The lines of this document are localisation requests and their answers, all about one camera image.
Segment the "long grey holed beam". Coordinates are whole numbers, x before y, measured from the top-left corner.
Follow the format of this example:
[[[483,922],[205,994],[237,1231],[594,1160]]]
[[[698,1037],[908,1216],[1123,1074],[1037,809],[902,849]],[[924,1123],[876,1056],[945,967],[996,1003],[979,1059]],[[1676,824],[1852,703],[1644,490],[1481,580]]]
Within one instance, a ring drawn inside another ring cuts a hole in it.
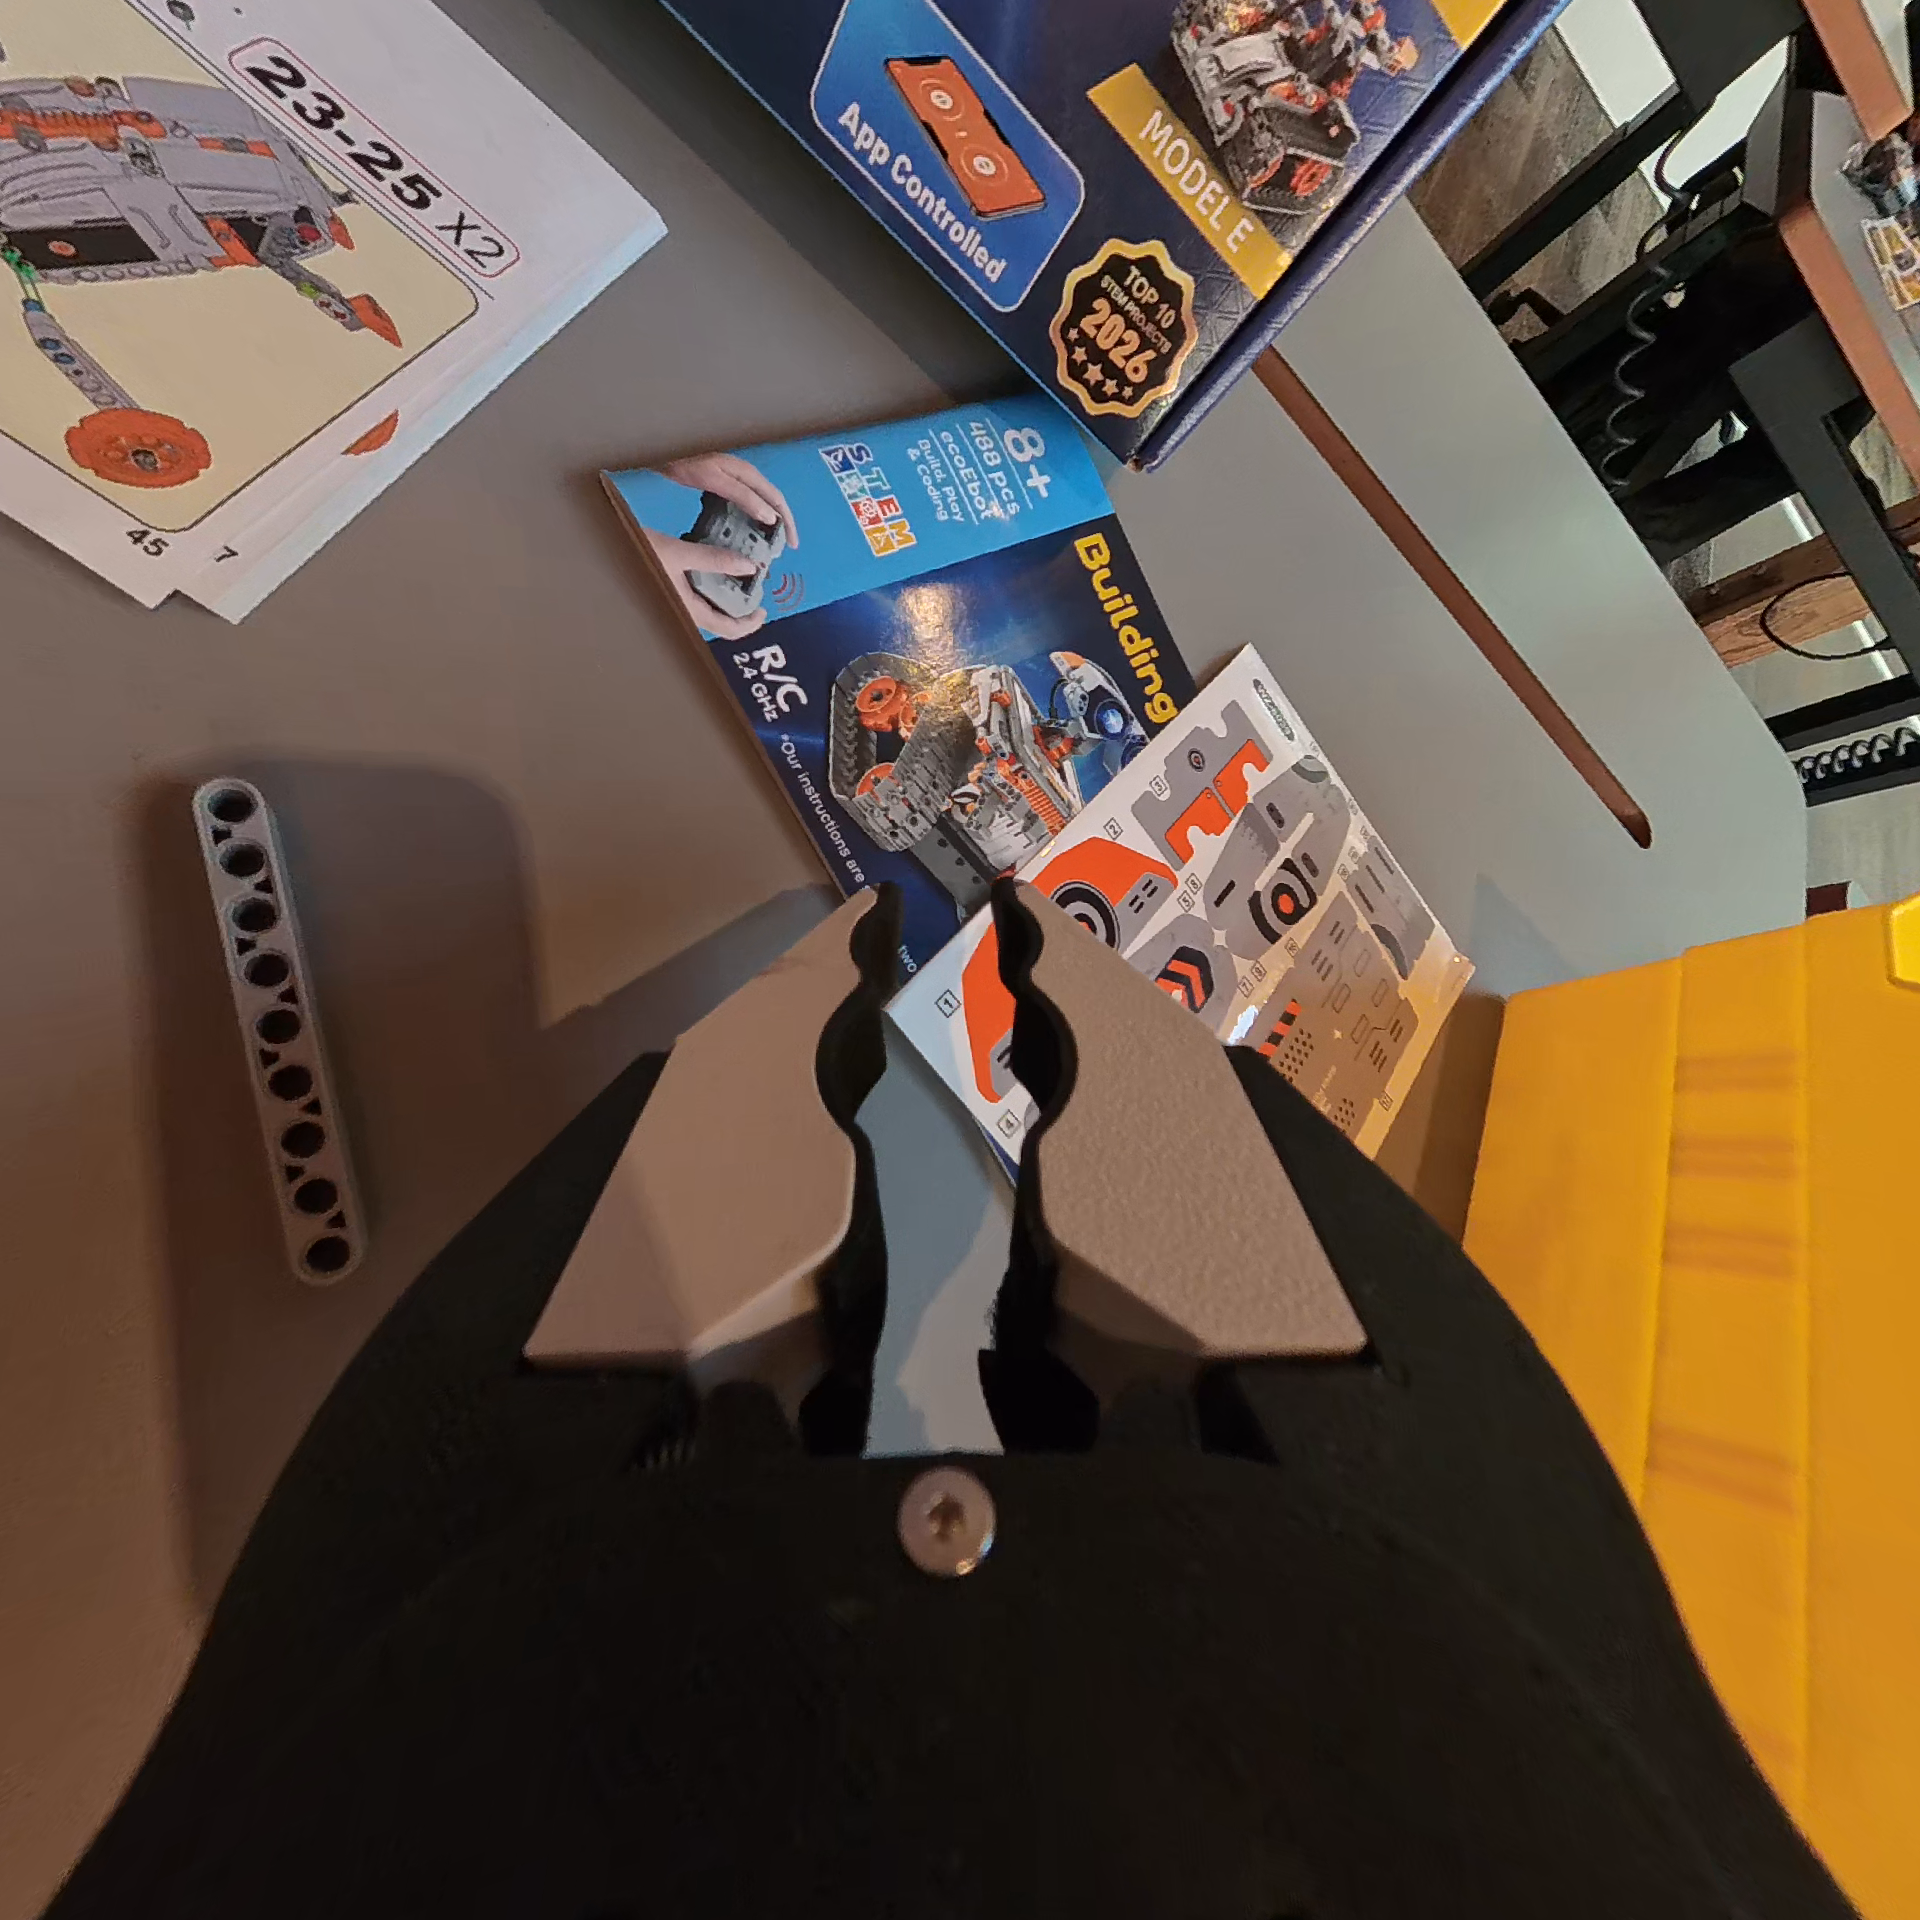
[[[193,824],[288,1265],[328,1286],[361,1265],[366,1218],[275,809],[250,779],[212,778],[193,793]]]

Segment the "open white instruction booklet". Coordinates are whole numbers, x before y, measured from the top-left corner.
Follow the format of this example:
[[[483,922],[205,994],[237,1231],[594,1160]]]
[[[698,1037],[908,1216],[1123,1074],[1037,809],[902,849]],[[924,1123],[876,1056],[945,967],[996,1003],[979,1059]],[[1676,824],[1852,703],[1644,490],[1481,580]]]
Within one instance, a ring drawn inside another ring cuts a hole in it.
[[[435,3],[4,3],[4,511],[237,619],[658,236]]]

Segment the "closed blue instruction booklet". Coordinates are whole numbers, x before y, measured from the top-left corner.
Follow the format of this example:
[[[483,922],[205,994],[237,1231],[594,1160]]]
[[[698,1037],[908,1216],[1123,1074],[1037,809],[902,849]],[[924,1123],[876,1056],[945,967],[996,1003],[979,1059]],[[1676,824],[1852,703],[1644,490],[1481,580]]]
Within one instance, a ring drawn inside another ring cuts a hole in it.
[[[1037,394],[605,470],[897,977],[1170,728],[1194,676],[1089,441]]]

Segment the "grey desk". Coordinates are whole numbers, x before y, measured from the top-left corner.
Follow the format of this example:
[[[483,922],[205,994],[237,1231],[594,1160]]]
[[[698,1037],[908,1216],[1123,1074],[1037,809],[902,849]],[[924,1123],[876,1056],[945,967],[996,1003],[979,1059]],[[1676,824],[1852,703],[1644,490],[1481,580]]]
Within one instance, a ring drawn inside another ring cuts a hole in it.
[[[4,527],[4,1917],[115,1807],[393,1297],[831,899],[605,467],[1011,366],[655,3],[452,3],[670,238],[229,628]],[[1498,1000],[1803,914],[1772,735],[1393,207],[1283,358],[1651,824],[1640,849],[1254,374],[1114,506],[1477,960],[1382,1162],[1461,1225]],[[193,793],[275,809],[366,1256],[301,1284]]]

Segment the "robot sticker sheet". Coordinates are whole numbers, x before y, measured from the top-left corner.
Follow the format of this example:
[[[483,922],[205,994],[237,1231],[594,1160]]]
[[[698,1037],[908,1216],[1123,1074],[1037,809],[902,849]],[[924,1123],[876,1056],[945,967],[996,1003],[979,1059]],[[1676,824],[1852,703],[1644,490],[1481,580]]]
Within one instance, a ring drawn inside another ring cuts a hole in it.
[[[831,793],[962,917],[890,1019],[1006,1167],[1037,1104],[1016,1077],[986,904],[1003,876],[1379,1148],[1472,962],[1254,649],[1186,707],[1162,689],[1129,704],[1068,649],[1029,676],[873,652],[837,680],[830,717]]]

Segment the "wooden plank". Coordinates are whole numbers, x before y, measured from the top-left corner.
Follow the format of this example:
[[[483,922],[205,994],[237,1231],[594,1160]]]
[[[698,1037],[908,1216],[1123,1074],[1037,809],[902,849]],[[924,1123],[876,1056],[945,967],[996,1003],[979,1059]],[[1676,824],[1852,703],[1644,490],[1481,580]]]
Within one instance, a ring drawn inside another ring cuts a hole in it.
[[[1797,649],[1827,661],[1815,649],[1815,639],[1870,616],[1859,580],[1824,535],[1694,589],[1686,595],[1686,606],[1730,670]]]

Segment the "blue toy robot box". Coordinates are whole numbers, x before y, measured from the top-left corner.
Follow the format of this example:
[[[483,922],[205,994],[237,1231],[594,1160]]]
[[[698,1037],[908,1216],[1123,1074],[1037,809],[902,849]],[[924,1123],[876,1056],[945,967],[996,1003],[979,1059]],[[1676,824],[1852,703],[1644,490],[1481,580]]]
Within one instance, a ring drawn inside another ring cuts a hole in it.
[[[1115,459],[1150,470],[1559,3],[670,3]]]

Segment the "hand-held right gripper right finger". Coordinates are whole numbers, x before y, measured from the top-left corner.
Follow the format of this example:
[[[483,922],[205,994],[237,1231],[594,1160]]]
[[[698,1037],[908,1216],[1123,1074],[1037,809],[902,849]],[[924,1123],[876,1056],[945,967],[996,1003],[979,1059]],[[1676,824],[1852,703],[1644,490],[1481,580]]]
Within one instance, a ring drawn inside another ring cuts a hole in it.
[[[1356,1361],[1360,1318],[1238,1056],[1035,886],[991,891],[1037,1104],[979,1390],[1006,1453],[1082,1453],[1133,1388]]]

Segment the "yellow plastic bin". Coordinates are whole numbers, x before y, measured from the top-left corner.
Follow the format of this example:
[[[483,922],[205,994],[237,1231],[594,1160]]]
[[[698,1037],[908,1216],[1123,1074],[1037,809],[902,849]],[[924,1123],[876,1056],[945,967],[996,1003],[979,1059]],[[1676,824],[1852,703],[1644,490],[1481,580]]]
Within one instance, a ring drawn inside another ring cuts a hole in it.
[[[1803,1834],[1915,1917],[1915,899],[1513,995],[1466,1252]]]

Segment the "brown-topped background table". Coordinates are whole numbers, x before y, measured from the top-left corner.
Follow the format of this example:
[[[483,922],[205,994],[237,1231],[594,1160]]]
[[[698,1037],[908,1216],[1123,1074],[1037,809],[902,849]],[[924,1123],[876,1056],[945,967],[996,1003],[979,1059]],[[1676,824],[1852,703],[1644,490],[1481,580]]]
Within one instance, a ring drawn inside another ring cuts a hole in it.
[[[1461,277],[1490,320],[1527,304],[1520,368],[1654,561],[1803,497],[1859,580],[1889,680],[1772,716],[1808,803],[1915,779],[1915,504],[1887,517],[1852,455],[1880,421],[1915,478],[1915,306],[1892,309],[1863,247],[1845,158],[1915,135],[1915,3],[1835,24],[1817,3],[1640,3],[1676,84],[1516,216]],[[1636,260],[1570,309],[1520,267],[1640,160],[1686,139],[1708,79],[1782,31],[1782,79],[1749,129],[1662,210]]]

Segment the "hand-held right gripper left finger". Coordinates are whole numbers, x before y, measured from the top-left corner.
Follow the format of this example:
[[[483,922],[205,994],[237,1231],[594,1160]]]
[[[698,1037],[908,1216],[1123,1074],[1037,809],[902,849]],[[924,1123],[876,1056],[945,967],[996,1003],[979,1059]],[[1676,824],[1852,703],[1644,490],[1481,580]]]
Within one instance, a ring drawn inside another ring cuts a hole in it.
[[[809,1453],[864,1451],[887,1252],[859,1109],[897,944],[902,891],[873,886],[679,1034],[529,1366],[759,1383]]]

